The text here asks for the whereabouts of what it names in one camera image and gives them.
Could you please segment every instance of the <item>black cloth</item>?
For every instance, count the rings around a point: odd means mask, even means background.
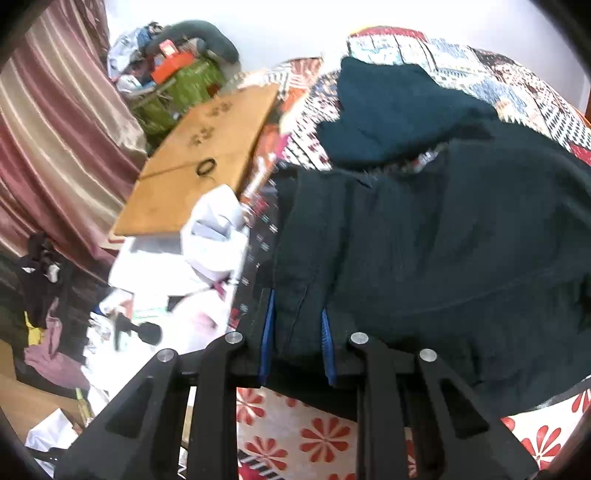
[[[322,374],[326,308],[337,349],[432,348],[498,416],[591,373],[591,167],[557,143],[473,121],[418,174],[275,182],[283,363]]]
[[[366,169],[413,158],[475,119],[497,119],[495,108],[440,87],[419,65],[341,62],[340,118],[321,122],[317,136],[336,167]]]

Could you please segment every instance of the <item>green basket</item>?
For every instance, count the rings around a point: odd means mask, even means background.
[[[132,100],[129,109],[150,143],[159,144],[193,105],[209,100],[225,83],[211,60],[200,58],[180,69],[158,89]]]

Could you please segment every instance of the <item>pink cloth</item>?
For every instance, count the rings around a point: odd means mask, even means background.
[[[64,388],[88,390],[90,384],[80,370],[81,365],[63,353],[57,352],[60,344],[62,324],[54,317],[58,299],[55,299],[47,312],[47,330],[39,345],[25,348],[25,363],[31,365],[43,377]]]

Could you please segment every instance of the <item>orange box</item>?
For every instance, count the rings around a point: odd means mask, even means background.
[[[191,65],[195,61],[195,57],[189,51],[180,51],[166,57],[164,61],[158,65],[152,72],[152,78],[158,84],[164,83],[176,71]]]

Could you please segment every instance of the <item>yellow cloth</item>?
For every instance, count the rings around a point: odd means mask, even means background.
[[[35,328],[33,325],[31,325],[27,312],[25,312],[25,323],[29,329],[29,345],[39,345],[41,340],[43,340],[43,334],[45,333],[45,330],[42,328]]]

